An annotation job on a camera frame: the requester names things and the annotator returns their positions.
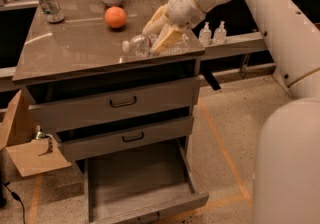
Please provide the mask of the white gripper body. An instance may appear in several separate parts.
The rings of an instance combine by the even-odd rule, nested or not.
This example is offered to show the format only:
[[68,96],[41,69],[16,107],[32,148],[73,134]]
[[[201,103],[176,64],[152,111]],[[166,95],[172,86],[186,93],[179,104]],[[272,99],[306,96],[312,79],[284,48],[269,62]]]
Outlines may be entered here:
[[205,18],[196,0],[168,0],[166,14],[173,24],[186,28],[196,27]]

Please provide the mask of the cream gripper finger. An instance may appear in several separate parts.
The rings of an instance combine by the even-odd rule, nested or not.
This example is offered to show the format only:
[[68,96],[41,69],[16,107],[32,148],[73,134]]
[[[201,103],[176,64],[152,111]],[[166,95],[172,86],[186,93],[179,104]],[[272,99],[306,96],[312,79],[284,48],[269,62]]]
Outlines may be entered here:
[[143,35],[159,34],[163,29],[170,26],[171,20],[167,15],[167,4],[160,6],[149,22],[142,30]]
[[160,54],[175,43],[182,39],[184,30],[177,25],[165,24],[156,41],[152,44],[150,52],[153,54]]

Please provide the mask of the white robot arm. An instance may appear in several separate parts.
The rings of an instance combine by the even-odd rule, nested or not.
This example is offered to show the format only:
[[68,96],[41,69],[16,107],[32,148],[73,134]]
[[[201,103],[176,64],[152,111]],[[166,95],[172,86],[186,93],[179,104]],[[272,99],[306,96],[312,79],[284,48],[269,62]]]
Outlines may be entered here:
[[[161,52],[230,0],[168,0],[146,24]],[[292,101],[257,143],[252,224],[320,224],[320,30],[292,0],[245,0]]]

